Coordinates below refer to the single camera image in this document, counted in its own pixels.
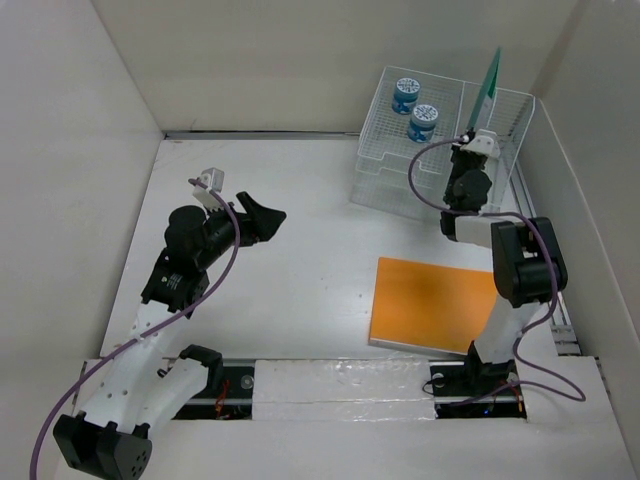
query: wire basket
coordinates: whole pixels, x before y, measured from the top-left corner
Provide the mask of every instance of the wire basket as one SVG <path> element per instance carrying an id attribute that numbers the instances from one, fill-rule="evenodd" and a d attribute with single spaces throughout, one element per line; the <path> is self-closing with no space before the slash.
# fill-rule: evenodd
<path id="1" fill-rule="evenodd" d="M 477 83 L 386 67 L 360 134 L 351 201 L 408 218 L 435 218 L 438 212 L 423 205 L 409 189 L 409 162 L 425 145 L 407 136 L 409 117 L 391 109 L 395 84 L 403 77 L 420 82 L 418 103 L 438 109 L 438 123 L 431 142 L 463 133 L 480 91 Z M 501 155 L 498 160 L 487 162 L 485 167 L 493 186 L 484 212 L 500 211 L 534 108 L 532 95 L 497 90 L 488 129 L 498 135 Z M 442 197 L 451 173 L 450 158 L 449 148 L 436 148 L 424 154 L 414 169 L 416 188 L 439 204 L 443 204 Z"/>

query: purple cable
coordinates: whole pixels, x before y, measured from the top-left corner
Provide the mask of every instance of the purple cable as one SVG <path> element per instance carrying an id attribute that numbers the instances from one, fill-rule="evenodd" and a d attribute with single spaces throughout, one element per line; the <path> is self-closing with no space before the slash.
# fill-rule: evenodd
<path id="1" fill-rule="evenodd" d="M 190 179 L 189 183 L 191 185 L 204 188 L 205 190 L 208 190 L 208 188 L 209 188 L 207 185 L 205 185 L 204 183 L 200 182 L 199 180 Z M 182 311 L 170 316 L 164 322 L 159 323 L 155 327 L 150 328 L 149 330 L 147 330 L 144 333 L 142 333 L 140 335 L 140 337 L 142 337 L 142 338 L 147 338 L 147 337 L 153 335 L 154 333 L 162 330 L 165 327 L 168 327 L 172 323 L 174 323 L 177 320 L 181 319 L 185 315 L 193 312 L 193 310 L 195 310 L 195 308 L 198 305 L 200 305 L 207 298 L 209 298 L 211 296 L 211 294 L 213 292 L 215 292 L 220 287 L 222 282 L 224 282 L 225 278 L 227 278 L 227 275 L 229 275 L 229 272 L 231 271 L 231 267 L 233 267 L 233 264 L 236 261 L 236 257 L 238 256 L 238 250 L 240 249 L 240 225 L 238 224 L 238 219 L 236 218 L 236 215 L 233 212 L 233 210 L 231 209 L 231 207 L 222 199 L 222 197 L 220 197 L 220 195 L 218 195 L 213 190 L 208 190 L 208 191 L 209 191 L 209 194 L 212 195 L 213 198 L 215 198 L 220 203 L 220 205 L 222 205 L 222 208 L 224 208 L 225 212 L 227 212 L 227 215 L 229 215 L 229 218 L 231 218 L 231 223 L 233 224 L 233 230 L 235 231 L 235 239 L 234 239 L 234 243 L 233 243 L 233 251 L 231 252 L 231 258 L 229 258 L 229 262 L 227 263 L 227 266 L 224 268 L 223 272 L 220 274 L 220 277 L 218 278 L 218 280 L 216 280 L 216 282 L 211 286 L 211 288 L 209 288 L 209 290 L 207 290 L 202 295 L 202 297 L 200 297 L 198 300 L 193 302 L 191 305 L 189 305 L 184 310 L 182 310 Z M 37 480 L 38 479 L 38 459 L 40 457 L 40 451 L 42 450 L 42 444 L 44 443 L 44 438 L 45 438 L 45 436 L 47 434 L 47 431 L 49 430 L 49 427 L 51 426 L 51 424 L 55 420 L 56 415 L 58 414 L 58 412 L 60 412 L 60 410 L 62 409 L 64 404 L 67 402 L 67 400 L 69 400 L 69 398 L 71 398 L 71 396 L 74 393 L 76 393 L 80 389 L 80 387 L 89 378 L 91 378 L 91 376 L 94 373 L 96 373 L 98 370 L 100 370 L 102 367 L 104 367 L 107 363 L 109 363 L 115 357 L 117 357 L 122 352 L 127 350 L 129 347 L 135 345 L 136 343 L 138 343 L 137 339 L 131 339 L 128 342 L 126 342 L 125 344 L 123 344 L 123 345 L 119 346 L 118 348 L 116 348 L 113 352 L 111 352 L 109 355 L 104 357 L 102 360 L 100 360 L 93 368 L 89 369 L 89 371 L 87 371 L 84 375 L 82 375 L 78 379 L 78 381 L 76 383 L 74 383 L 71 386 L 71 388 L 66 391 L 66 393 L 64 395 L 62 395 L 62 398 L 60 398 L 60 400 L 58 400 L 58 403 L 56 403 L 54 405 L 53 409 L 51 409 L 51 412 L 49 412 L 49 415 L 47 415 L 47 418 L 45 419 L 44 423 L 42 424 L 42 428 L 40 428 L 40 432 L 38 433 L 38 437 L 36 438 L 36 443 L 33 446 L 33 452 L 31 453 L 31 463 L 29 465 L 29 480 Z"/>
<path id="2" fill-rule="evenodd" d="M 536 365 L 528 360 L 525 360 L 524 358 L 522 358 L 522 356 L 520 355 L 520 353 L 518 352 L 518 349 L 520 347 L 520 343 L 522 342 L 522 337 L 529 331 L 531 331 L 532 329 L 542 325 L 543 323 L 545 323 L 547 320 L 549 320 L 551 318 L 551 316 L 553 315 L 553 312 L 555 311 L 555 309 L 558 306 L 558 280 L 556 279 L 556 275 L 555 275 L 555 269 L 553 268 L 553 262 L 551 261 L 551 255 L 549 254 L 549 250 L 547 249 L 547 246 L 544 244 L 544 240 L 542 239 L 542 236 L 540 235 L 540 232 L 538 232 L 538 229 L 535 227 L 535 225 L 531 222 L 531 220 L 529 220 L 527 217 L 525 217 L 524 215 L 522 215 L 519 212 L 501 212 L 501 213 L 476 213 L 476 212 L 465 212 L 465 211 L 456 211 L 456 210 L 450 210 L 448 208 L 444 208 L 441 207 L 440 205 L 437 205 L 433 202 L 431 202 L 430 200 L 428 200 L 427 198 L 425 198 L 424 196 L 422 196 L 422 194 L 418 191 L 418 189 L 416 188 L 414 182 L 413 182 L 413 169 L 415 168 L 416 163 L 418 162 L 418 159 L 424 155 L 426 152 L 428 152 L 429 150 L 432 150 L 434 148 L 437 147 L 441 147 L 443 145 L 449 145 L 451 143 L 457 143 L 457 142 L 461 142 L 464 140 L 464 137 L 456 137 L 456 138 L 452 138 L 449 140 L 442 140 L 440 142 L 435 142 L 432 143 L 430 145 L 427 145 L 426 147 L 424 147 L 422 150 L 418 151 L 418 153 L 416 153 L 414 155 L 414 157 L 411 159 L 411 163 L 409 164 L 409 172 L 408 172 L 408 179 L 409 179 L 409 187 L 411 188 L 411 191 L 416 195 L 416 197 L 418 197 L 418 199 L 425 203 L 426 205 L 435 208 L 436 210 L 439 210 L 441 212 L 444 213 L 450 213 L 452 215 L 461 215 L 461 216 L 470 216 L 470 217 L 515 217 L 518 220 L 520 220 L 521 222 L 523 222 L 527 228 L 531 231 L 531 233 L 533 234 L 534 238 L 536 239 L 536 243 L 538 244 L 538 246 L 540 247 L 540 252 L 542 253 L 542 257 L 544 258 L 544 262 L 547 266 L 547 268 L 549 269 L 549 271 L 551 272 L 551 303 L 549 304 L 549 310 L 547 310 L 547 312 L 542 316 L 542 318 L 540 318 L 539 320 L 536 320 L 535 322 L 530 323 L 529 325 L 525 326 L 522 329 L 521 335 L 520 337 L 518 337 L 516 339 L 516 341 L 513 344 L 513 356 L 520 361 L 521 363 L 527 365 L 530 368 L 533 368 L 535 370 L 538 370 L 540 372 L 544 372 L 548 375 L 551 375 L 553 377 L 558 378 L 559 380 L 562 380 L 563 382 L 565 382 L 567 385 L 569 385 L 571 388 L 573 388 L 578 396 L 574 396 L 571 395 L 569 393 L 565 393 L 562 392 L 561 390 L 558 390 L 554 387 L 550 387 L 548 385 L 544 385 L 542 383 L 538 383 L 538 382 L 532 382 L 529 380 L 518 380 L 516 382 L 510 382 L 507 383 L 505 385 L 502 385 L 498 388 L 496 388 L 495 390 L 486 393 L 484 395 L 478 396 L 478 397 L 473 397 L 473 398 L 468 398 L 466 400 L 463 400 L 461 402 L 455 402 L 455 403 L 451 403 L 451 406 L 463 406 L 463 405 L 469 405 L 471 403 L 477 402 L 479 400 L 483 400 L 487 397 L 492 397 L 500 392 L 502 392 L 503 390 L 506 390 L 508 388 L 511 387 L 517 387 L 517 386 L 521 386 L 521 385 L 530 385 L 533 387 L 538 387 L 538 388 L 542 388 L 544 390 L 547 390 L 549 392 L 553 392 L 557 395 L 561 395 L 565 398 L 568 398 L 570 400 L 574 400 L 576 402 L 584 402 L 587 397 L 584 394 L 584 392 L 582 391 L 582 389 L 580 389 L 580 387 L 578 387 L 575 383 L 573 383 L 571 380 L 569 380 L 567 377 L 560 375 L 557 372 L 554 372 L 552 370 L 549 370 L 548 368 L 542 367 L 540 365 Z"/>

